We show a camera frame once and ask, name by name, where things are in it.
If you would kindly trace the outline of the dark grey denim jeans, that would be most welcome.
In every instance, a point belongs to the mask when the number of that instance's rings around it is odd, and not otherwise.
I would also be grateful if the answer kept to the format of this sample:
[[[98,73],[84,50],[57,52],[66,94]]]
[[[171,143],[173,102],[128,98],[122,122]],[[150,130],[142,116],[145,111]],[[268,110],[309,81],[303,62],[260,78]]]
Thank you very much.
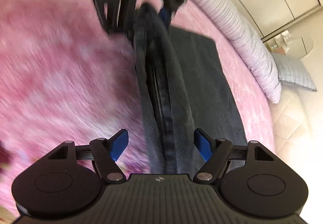
[[[136,75],[151,173],[193,176],[204,164],[194,131],[246,145],[215,42],[166,27],[150,4],[134,20]]]

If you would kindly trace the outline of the white striped quilt roll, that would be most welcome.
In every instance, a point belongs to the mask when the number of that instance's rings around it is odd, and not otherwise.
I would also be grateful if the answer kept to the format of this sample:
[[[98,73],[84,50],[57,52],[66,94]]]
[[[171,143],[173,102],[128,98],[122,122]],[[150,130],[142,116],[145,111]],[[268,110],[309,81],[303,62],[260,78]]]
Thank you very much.
[[[276,104],[281,83],[275,61],[258,33],[231,0],[192,0],[230,41],[267,99]]]

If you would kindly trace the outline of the pink rose fleece blanket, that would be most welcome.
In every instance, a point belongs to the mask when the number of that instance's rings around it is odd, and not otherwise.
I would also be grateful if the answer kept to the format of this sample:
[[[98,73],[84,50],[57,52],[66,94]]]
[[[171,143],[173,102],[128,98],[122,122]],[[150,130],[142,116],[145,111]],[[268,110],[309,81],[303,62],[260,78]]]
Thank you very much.
[[[172,24],[215,41],[246,138],[273,151],[268,99],[230,41],[192,0]],[[92,0],[1,0],[1,222],[18,215],[15,177],[66,139],[81,145],[128,129],[119,164],[149,171],[134,64]]]

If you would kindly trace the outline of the cream quilted headboard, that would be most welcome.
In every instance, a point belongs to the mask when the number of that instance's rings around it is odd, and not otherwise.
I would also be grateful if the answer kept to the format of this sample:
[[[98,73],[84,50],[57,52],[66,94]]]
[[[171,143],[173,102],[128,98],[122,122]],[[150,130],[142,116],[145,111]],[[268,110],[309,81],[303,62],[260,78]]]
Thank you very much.
[[[296,87],[282,85],[280,101],[270,103],[277,156],[297,172],[309,185],[317,173],[313,137],[305,107]]]

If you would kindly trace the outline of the grey checked pillow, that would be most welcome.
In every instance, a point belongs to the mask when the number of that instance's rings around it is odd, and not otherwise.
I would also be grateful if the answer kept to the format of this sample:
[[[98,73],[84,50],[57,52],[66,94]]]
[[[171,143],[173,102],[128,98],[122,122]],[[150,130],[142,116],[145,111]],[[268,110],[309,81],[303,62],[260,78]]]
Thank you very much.
[[[278,71],[278,79],[283,84],[297,86],[316,92],[316,86],[303,63],[294,57],[272,53]]]

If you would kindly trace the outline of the bedside shelf with items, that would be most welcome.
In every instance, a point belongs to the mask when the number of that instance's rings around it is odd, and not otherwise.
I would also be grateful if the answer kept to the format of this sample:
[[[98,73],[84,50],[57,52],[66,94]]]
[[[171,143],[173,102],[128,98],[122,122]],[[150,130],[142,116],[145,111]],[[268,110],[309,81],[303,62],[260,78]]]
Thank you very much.
[[[283,31],[275,37],[264,42],[271,53],[287,55],[301,59],[313,49],[314,43],[310,37],[296,37]]]

